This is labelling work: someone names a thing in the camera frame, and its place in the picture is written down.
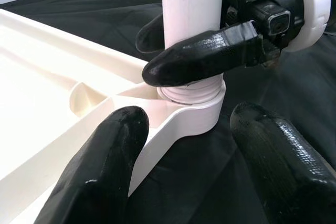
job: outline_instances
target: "white plastic tray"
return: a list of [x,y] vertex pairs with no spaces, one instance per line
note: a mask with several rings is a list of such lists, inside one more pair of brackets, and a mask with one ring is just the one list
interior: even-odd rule
[[217,122],[225,84],[183,106],[145,84],[146,62],[0,9],[0,223],[33,223],[67,163],[97,125],[127,105],[145,109],[150,135],[130,194],[179,138]]

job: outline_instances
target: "white plastic part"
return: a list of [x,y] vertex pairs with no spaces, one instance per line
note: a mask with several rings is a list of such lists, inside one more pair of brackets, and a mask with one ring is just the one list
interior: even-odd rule
[[225,94],[182,105],[143,82],[146,62],[0,10],[0,223],[33,223],[70,159],[114,110],[150,120],[129,194],[181,137],[210,130]]
[[[166,48],[208,30],[218,30],[222,0],[162,0]],[[161,88],[165,99],[197,104],[214,99],[223,76],[214,76],[183,87]]]
[[323,35],[330,16],[331,0],[303,0],[305,21],[286,51],[299,51],[315,44]]

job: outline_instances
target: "white plastic bracket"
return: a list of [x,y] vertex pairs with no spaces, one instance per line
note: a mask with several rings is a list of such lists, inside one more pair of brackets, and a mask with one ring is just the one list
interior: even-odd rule
[[303,0],[305,21],[286,51],[299,51],[315,44],[323,35],[330,16],[331,0]]

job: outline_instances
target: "white cylindrical pole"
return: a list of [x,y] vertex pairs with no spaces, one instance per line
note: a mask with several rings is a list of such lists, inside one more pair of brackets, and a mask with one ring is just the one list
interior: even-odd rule
[[[208,30],[218,30],[222,0],[162,0],[166,48]],[[221,90],[223,75],[184,87],[159,88],[166,99],[198,104],[210,101]]]

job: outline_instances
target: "black cloth backdrop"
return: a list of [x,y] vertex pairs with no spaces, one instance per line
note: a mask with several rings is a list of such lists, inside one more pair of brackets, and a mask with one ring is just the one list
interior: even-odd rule
[[[18,0],[0,8],[143,60],[156,55],[139,53],[135,36],[162,12],[161,0]],[[224,79],[218,124],[172,146],[130,197],[129,223],[267,223],[229,131],[231,111],[243,101],[285,116],[336,168],[336,37],[283,54],[273,69],[238,68]]]

